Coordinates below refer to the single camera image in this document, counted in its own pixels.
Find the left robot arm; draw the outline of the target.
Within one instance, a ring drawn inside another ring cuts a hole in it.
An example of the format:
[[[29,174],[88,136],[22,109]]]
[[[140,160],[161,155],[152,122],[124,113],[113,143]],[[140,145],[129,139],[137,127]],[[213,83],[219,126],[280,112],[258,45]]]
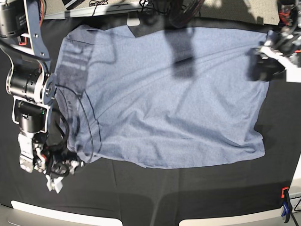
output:
[[[251,79],[286,82],[301,81],[301,2],[280,0],[278,2],[280,29],[269,33],[265,42],[254,49],[255,64]]]

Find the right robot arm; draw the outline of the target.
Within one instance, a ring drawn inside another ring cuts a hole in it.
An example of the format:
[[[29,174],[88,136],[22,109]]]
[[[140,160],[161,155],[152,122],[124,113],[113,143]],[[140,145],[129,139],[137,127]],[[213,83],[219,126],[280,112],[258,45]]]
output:
[[[13,96],[12,120],[20,129],[20,168],[43,173],[49,190],[59,191],[62,180],[83,162],[66,152],[70,127],[62,113],[55,124],[62,139],[47,144],[56,85],[40,29],[44,12],[42,0],[1,1],[0,48],[11,62],[5,88]]]

